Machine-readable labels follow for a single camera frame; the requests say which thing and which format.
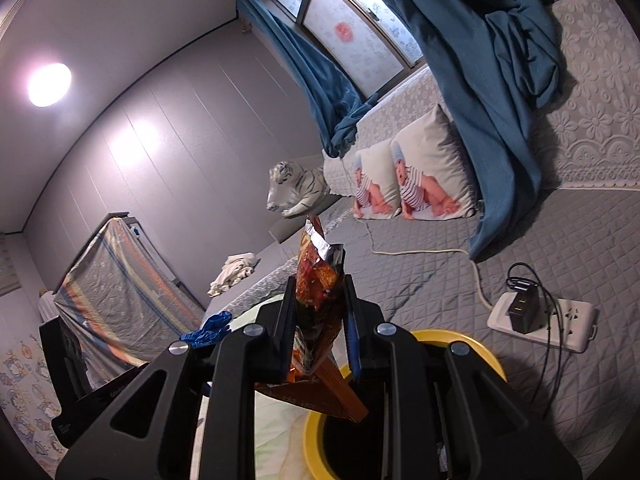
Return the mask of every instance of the black charger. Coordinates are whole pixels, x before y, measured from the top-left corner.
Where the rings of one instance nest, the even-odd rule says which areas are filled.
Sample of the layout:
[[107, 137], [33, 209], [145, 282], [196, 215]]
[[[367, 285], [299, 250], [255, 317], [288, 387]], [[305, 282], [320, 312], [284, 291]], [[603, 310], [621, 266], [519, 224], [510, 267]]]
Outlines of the black charger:
[[521, 334], [533, 332], [540, 310], [538, 285], [531, 280], [512, 278], [510, 288], [516, 291], [516, 297], [511, 301], [507, 310], [511, 320], [511, 328]]

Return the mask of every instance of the orange snack bag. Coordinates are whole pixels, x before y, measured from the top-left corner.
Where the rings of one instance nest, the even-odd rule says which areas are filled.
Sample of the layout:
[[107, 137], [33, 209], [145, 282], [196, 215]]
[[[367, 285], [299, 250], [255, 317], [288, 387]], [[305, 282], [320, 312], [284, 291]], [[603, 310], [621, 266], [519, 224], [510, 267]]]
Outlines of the orange snack bag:
[[326, 413], [361, 421], [368, 413], [342, 377], [331, 348], [342, 325], [343, 275], [335, 248], [324, 240], [318, 217], [309, 217], [300, 242], [296, 273], [296, 334], [286, 384], [256, 384], [256, 390]]

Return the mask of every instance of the metal screw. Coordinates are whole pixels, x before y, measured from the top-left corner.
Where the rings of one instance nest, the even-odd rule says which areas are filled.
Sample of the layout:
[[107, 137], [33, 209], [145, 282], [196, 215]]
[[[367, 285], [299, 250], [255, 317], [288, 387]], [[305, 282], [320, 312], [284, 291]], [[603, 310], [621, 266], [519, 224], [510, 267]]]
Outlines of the metal screw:
[[259, 335], [262, 335], [262, 332], [264, 332], [264, 327], [262, 325], [258, 325], [257, 323], [251, 323], [245, 326], [242, 331], [247, 336], [258, 337]]
[[173, 355], [184, 354], [189, 349], [189, 343], [185, 343], [184, 341], [176, 341], [169, 345], [169, 352]]
[[455, 355], [467, 355], [469, 353], [469, 345], [462, 341], [456, 341], [451, 345], [451, 351]]
[[376, 327], [376, 332], [380, 335], [393, 335], [396, 333], [396, 326], [391, 323], [380, 323]]

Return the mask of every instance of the electrical outlet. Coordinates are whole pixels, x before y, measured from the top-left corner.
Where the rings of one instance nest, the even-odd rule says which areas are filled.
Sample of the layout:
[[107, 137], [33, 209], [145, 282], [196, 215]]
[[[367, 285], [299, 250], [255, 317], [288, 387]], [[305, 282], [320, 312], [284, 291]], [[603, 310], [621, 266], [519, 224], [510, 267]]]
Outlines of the electrical outlet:
[[[521, 334], [511, 328], [511, 320], [507, 313], [509, 306], [516, 296], [516, 292], [505, 292], [489, 314], [487, 326], [522, 339], [529, 339], [546, 345], [548, 333], [546, 330], [546, 311], [540, 308], [534, 326], [537, 330], [528, 334]], [[574, 300], [557, 300], [562, 315], [562, 348], [573, 352], [584, 352], [587, 343], [594, 339], [597, 327], [593, 323], [595, 309], [591, 303]], [[551, 316], [551, 345], [559, 347], [558, 316], [553, 312]]]

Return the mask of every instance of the white cable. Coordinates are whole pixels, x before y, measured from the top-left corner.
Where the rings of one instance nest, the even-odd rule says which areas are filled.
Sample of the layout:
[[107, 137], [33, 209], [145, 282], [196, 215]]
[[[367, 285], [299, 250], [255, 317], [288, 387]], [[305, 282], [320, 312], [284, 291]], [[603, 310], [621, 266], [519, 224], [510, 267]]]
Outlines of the white cable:
[[[425, 250], [425, 249], [420, 249], [420, 250], [415, 250], [415, 251], [399, 251], [397, 253], [389, 253], [386, 251], [377, 251], [374, 248], [374, 243], [373, 243], [373, 234], [371, 233], [371, 230], [369, 229], [369, 225], [363, 221], [363, 220], [359, 220], [356, 219], [356, 222], [359, 222], [361, 224], [364, 225], [364, 227], [367, 228], [367, 233], [369, 234], [369, 240], [371, 240], [371, 252], [374, 254], [381, 254], [382, 256], [405, 256], [407, 254], [441, 254], [441, 253], [462, 253], [464, 254], [467, 258], [469, 256], [469, 253], [467, 253], [464, 249], [437, 249], [437, 250]], [[471, 264], [471, 268], [474, 271], [474, 277], [476, 279], [476, 294], [478, 294], [478, 298], [480, 299], [480, 303], [482, 303], [487, 310], [491, 311], [494, 309], [494, 306], [489, 303], [489, 301], [487, 300], [487, 298], [485, 298], [484, 294], [482, 293], [482, 286], [480, 284], [480, 272], [478, 271], [478, 265], [476, 265], [475, 261], [473, 260], [469, 260], [469, 263]]]

